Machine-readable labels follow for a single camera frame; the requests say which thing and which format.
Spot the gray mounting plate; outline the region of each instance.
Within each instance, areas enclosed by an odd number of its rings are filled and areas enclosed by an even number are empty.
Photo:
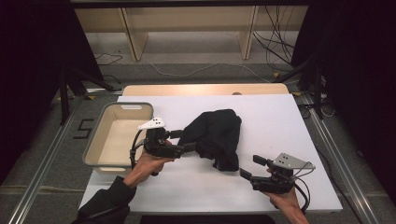
[[[273,165],[286,168],[289,170],[292,169],[309,169],[313,170],[315,169],[315,165],[312,164],[310,161],[302,161],[299,160],[295,157],[292,157],[289,154],[286,154],[284,152],[280,153],[280,155],[274,160]]]

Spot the floor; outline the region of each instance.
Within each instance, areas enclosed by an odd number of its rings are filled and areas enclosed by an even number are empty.
[[[271,37],[271,33],[266,32],[260,35]],[[287,42],[293,45],[297,35],[297,32],[287,32]],[[290,69],[273,54],[268,55],[256,40],[252,43],[249,59],[242,60],[233,32],[153,33],[149,35],[140,62],[132,61],[124,34],[87,34],[87,37],[106,82],[120,86],[128,83],[188,83],[195,78],[208,83],[241,82],[240,77],[243,82],[266,82],[273,80],[277,73],[283,74],[283,70]],[[280,45],[272,46],[284,57]],[[286,82],[290,92],[298,91],[297,81],[298,77],[295,77]],[[90,83],[86,85],[89,89],[97,88]],[[92,171],[81,161],[88,141],[83,138],[86,132],[81,128],[92,128],[94,122],[87,119],[98,118],[101,108],[116,101],[118,95],[116,92],[97,94],[92,99],[74,98],[69,94],[73,118],[63,127],[59,125],[61,106],[58,97],[54,96],[51,110],[31,148],[21,155],[1,186],[0,223],[10,220],[10,223],[70,223],[75,218]],[[312,103],[309,93],[295,99],[297,104]],[[323,107],[323,110],[327,115],[324,120],[318,120],[315,113],[305,113],[304,110],[302,116],[307,117],[304,122],[312,141],[330,161],[328,167],[323,159],[344,209],[335,214],[308,213],[308,219],[311,223],[396,223],[395,205],[364,158],[358,155],[342,119],[336,113],[332,116],[332,108]],[[271,216],[276,223],[287,223],[278,213]],[[138,223],[139,219],[139,215],[132,214],[126,223]]]

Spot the human arm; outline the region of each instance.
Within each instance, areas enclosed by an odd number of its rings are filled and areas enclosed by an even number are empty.
[[[275,194],[263,192],[270,198],[271,204],[276,206],[291,224],[308,224],[303,211],[300,209],[295,188],[289,193]]]
[[[163,165],[173,159],[158,158],[142,153],[134,169],[125,177],[117,176],[109,189],[100,189],[78,210],[73,223],[123,223],[130,209],[136,186],[146,181],[151,173],[159,173]]]

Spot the person's left hand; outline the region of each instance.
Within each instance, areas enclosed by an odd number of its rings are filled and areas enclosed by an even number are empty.
[[[151,156],[143,150],[134,169],[124,178],[123,182],[131,189],[135,188],[139,183],[147,180],[152,173],[159,173],[166,162],[174,160],[171,158]]]

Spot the black sleeve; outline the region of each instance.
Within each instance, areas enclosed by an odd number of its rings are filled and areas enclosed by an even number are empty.
[[[117,176],[109,189],[100,189],[78,210],[78,219],[73,223],[120,224],[128,216],[128,203],[136,193]]]

